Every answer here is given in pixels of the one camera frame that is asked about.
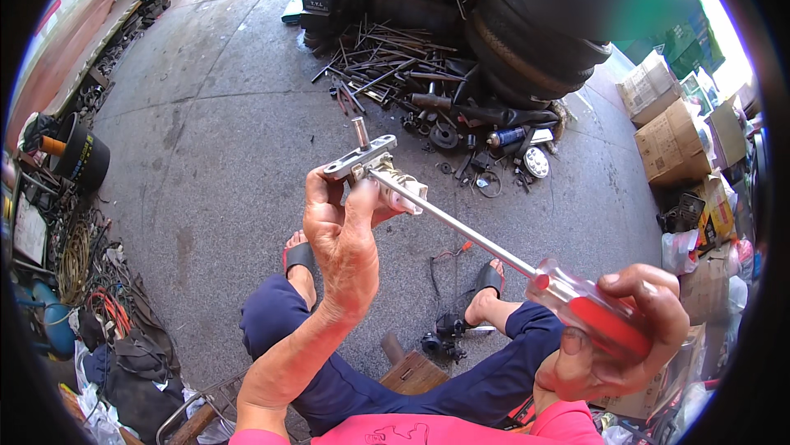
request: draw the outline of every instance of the black bucket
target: black bucket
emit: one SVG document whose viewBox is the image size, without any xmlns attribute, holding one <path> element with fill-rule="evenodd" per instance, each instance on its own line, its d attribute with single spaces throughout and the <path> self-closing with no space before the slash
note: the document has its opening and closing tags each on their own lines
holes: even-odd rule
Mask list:
<svg viewBox="0 0 790 445">
<path fill-rule="evenodd" d="M 61 157 L 50 156 L 50 169 L 79 184 L 88 192 L 98 190 L 110 167 L 110 149 L 70 114 L 60 127 L 57 140 L 65 142 Z"/>
</svg>

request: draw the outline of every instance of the spray can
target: spray can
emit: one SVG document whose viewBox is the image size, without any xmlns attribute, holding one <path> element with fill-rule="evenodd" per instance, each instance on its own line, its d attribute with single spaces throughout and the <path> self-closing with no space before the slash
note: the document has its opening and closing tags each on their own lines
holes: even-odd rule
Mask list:
<svg viewBox="0 0 790 445">
<path fill-rule="evenodd" d="M 497 130 L 496 132 L 490 132 L 488 134 L 486 144 L 488 144 L 492 149 L 495 149 L 499 148 L 500 146 L 518 142 L 519 140 L 523 140 L 525 137 L 526 132 L 522 127 L 512 128 L 509 130 Z"/>
</svg>

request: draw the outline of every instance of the orange handle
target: orange handle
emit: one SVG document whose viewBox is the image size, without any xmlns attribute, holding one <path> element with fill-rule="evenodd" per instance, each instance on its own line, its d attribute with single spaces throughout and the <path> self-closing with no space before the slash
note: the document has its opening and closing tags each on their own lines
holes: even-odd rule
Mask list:
<svg viewBox="0 0 790 445">
<path fill-rule="evenodd" d="M 56 139 L 51 139 L 48 136 L 42 136 L 41 151 L 47 154 L 52 154 L 58 157 L 62 157 L 63 152 L 65 152 L 65 142 L 61 142 L 60 140 L 56 140 Z"/>
</svg>

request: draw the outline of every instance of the screwdriver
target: screwdriver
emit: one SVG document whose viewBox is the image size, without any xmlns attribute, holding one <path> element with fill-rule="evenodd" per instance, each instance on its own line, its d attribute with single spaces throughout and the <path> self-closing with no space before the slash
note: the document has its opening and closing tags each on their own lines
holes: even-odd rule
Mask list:
<svg viewBox="0 0 790 445">
<path fill-rule="evenodd" d="M 535 269 L 497 243 L 458 221 L 437 206 L 410 192 L 390 174 L 368 168 L 375 180 L 410 200 L 424 211 L 479 244 L 501 261 L 528 278 L 525 295 L 542 304 L 566 325 L 584 331 L 592 343 L 613 357 L 630 363 L 649 354 L 651 342 L 645 316 L 623 300 L 608 296 L 594 281 L 578 278 L 559 268 L 553 259 L 543 260 Z"/>
</svg>

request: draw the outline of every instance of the pink shirt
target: pink shirt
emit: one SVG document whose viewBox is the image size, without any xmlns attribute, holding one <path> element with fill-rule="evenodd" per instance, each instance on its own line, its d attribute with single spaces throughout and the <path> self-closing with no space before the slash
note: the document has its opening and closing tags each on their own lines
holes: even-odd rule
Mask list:
<svg viewBox="0 0 790 445">
<path fill-rule="evenodd" d="M 584 401 L 555 402 L 540 413 L 529 435 L 488 428 L 457 417 L 432 414 L 362 414 L 351 416 L 312 445 L 526 445 L 573 443 L 601 445 L 593 417 Z M 236 432 L 230 445 L 288 445 L 271 431 Z"/>
</svg>

